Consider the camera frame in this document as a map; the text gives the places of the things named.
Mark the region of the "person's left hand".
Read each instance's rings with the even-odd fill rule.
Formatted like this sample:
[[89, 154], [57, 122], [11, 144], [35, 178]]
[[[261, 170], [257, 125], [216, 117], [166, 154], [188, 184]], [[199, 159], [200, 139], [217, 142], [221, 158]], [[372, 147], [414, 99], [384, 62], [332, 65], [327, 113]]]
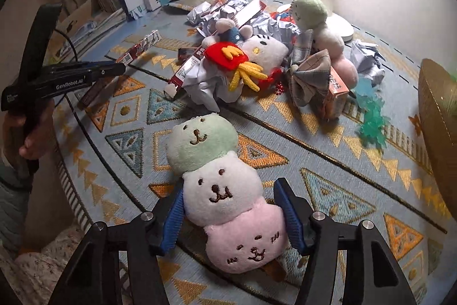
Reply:
[[25, 116], [10, 115], [7, 113], [2, 125], [3, 152], [13, 168], [17, 168], [19, 157], [25, 160], [38, 160], [50, 149], [50, 138], [53, 131], [54, 101], [51, 99], [42, 111], [38, 124], [28, 134], [20, 145], [15, 145], [13, 131], [23, 129]]

